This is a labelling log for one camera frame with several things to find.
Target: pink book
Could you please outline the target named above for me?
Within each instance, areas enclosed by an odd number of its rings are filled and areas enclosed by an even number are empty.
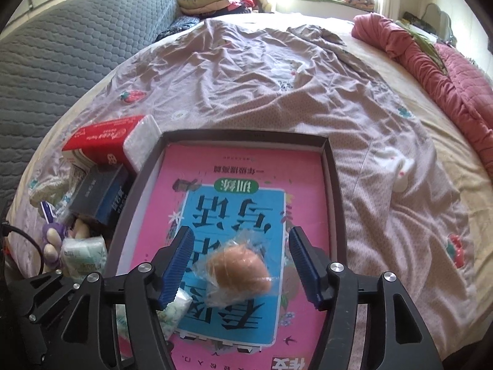
[[[178,370],[303,370],[324,323],[301,286],[287,244],[301,226],[329,253],[320,154],[310,151],[171,145],[151,195],[131,268],[167,246],[180,226],[195,235],[181,287],[192,305],[172,336]],[[227,306],[204,303],[205,281],[191,267],[244,229],[268,241],[275,294]]]

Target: green label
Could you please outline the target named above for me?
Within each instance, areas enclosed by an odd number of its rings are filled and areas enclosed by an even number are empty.
[[[255,193],[258,182],[253,179],[219,178],[214,183],[214,189],[218,192]]]

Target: gray mattress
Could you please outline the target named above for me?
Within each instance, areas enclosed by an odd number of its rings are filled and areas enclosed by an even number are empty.
[[[176,0],[68,0],[0,41],[0,198],[58,118],[177,13]]]

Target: purple plush toy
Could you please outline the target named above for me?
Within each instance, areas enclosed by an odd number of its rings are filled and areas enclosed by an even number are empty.
[[[44,261],[50,268],[57,268],[60,264],[60,249],[63,239],[67,236],[67,228],[63,224],[51,222],[43,225],[41,239],[43,244]]]

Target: green cloth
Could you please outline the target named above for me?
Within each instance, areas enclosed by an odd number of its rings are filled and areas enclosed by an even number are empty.
[[[447,68],[445,68],[445,64],[443,64],[442,59],[438,55],[437,50],[430,39],[427,39],[419,33],[412,31],[401,21],[395,21],[395,23],[401,28],[406,29],[406,31],[408,31],[413,37],[413,40],[418,44],[418,46],[420,46],[421,51],[431,58],[431,60],[436,64],[436,66],[438,66],[438,69],[442,71],[445,76],[449,76]]]

